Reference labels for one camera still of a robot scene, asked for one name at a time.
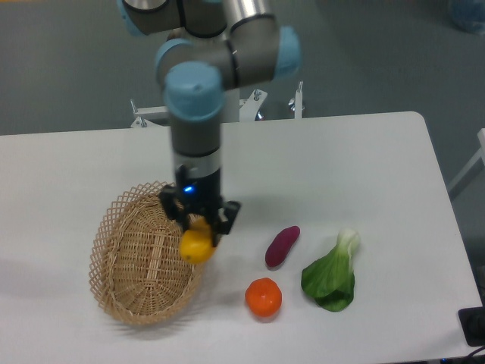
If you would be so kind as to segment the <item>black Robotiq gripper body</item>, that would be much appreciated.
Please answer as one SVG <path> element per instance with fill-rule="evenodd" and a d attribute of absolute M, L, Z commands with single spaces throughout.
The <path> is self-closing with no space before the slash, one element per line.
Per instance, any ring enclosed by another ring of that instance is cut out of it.
<path fill-rule="evenodd" d="M 174 219 L 185 221 L 188 214 L 200 215 L 206 221 L 218 220 L 221 198 L 221 170 L 204 177 L 190 177 L 185 165 L 175 171 L 175 196 L 182 208 L 175 208 Z"/>

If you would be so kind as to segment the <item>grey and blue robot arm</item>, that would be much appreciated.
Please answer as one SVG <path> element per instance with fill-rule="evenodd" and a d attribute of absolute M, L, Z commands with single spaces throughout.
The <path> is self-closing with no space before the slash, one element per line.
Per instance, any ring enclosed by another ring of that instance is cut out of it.
<path fill-rule="evenodd" d="M 211 244 L 230 233 L 240 209 L 221 195 L 221 125 L 228 91 L 294 75 L 299 37 L 282 27 L 268 1 L 120 1 L 127 29 L 148 36 L 181 29 L 155 56 L 169 114 L 174 185 L 159 199 L 184 231 L 189 217 L 208 225 Z"/>

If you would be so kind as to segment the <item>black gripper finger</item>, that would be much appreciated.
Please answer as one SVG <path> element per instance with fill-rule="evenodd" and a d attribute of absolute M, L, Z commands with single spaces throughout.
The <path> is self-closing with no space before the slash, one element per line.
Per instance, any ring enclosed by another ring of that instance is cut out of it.
<path fill-rule="evenodd" d="M 187 231 L 189 229 L 189 217 L 184 207 L 178 205 L 176 187 L 172 184 L 163 186 L 158 198 L 167 218 L 178 223 L 182 231 Z"/>
<path fill-rule="evenodd" d="M 221 236 L 231 232 L 240 208 L 241 203 L 238 201 L 219 199 L 209 209 L 208 223 L 211 227 L 212 246 L 218 246 Z"/>

